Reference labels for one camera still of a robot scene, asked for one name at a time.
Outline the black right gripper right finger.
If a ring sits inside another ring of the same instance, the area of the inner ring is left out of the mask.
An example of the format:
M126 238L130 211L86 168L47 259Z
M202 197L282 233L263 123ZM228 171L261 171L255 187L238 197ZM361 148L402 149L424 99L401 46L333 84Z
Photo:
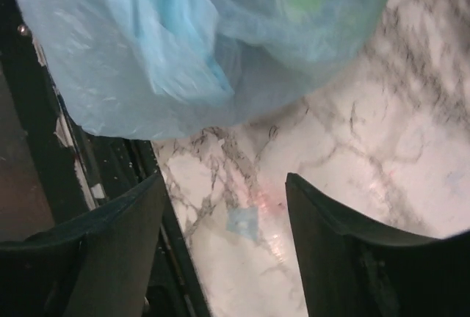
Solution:
M468 233L431 238L385 225L294 173L286 199L310 317L469 314Z

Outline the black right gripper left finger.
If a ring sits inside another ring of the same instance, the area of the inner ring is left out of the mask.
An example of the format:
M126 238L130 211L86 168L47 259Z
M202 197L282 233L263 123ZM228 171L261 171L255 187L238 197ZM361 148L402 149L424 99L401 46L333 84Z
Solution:
M165 205L154 174L24 241L1 243L2 316L141 316Z

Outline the light blue printed plastic bag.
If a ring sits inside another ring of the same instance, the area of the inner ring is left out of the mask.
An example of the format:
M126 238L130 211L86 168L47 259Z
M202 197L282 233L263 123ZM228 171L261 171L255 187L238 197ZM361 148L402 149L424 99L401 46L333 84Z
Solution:
M191 136L324 86L387 0L17 0L69 115L86 132Z

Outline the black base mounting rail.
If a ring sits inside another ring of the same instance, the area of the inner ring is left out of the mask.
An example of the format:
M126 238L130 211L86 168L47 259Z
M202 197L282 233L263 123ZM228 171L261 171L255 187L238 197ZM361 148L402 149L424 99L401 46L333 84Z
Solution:
M148 142L90 136L71 120L15 0L1 0L1 239L64 222L158 171Z

